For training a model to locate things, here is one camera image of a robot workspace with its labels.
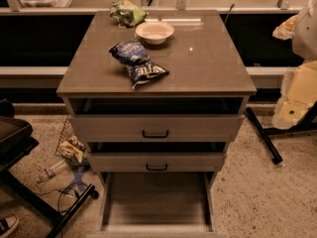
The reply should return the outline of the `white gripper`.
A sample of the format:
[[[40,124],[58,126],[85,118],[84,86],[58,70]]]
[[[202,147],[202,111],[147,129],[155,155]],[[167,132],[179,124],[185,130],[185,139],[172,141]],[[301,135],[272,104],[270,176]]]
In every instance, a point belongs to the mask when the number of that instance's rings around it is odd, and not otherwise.
[[[274,29],[272,35],[280,40],[293,38],[297,16],[291,16]],[[317,101],[317,61],[305,62],[283,77],[271,123],[286,130],[297,125]]]

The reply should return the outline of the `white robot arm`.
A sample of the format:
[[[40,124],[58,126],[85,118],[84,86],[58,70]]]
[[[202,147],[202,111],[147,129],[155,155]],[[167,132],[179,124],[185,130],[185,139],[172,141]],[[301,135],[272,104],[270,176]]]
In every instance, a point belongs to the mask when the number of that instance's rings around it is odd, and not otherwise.
[[[317,101],[317,0],[309,0],[272,35],[291,39],[293,52],[304,59],[297,69],[285,73],[271,120],[275,128],[286,130],[297,125]]]

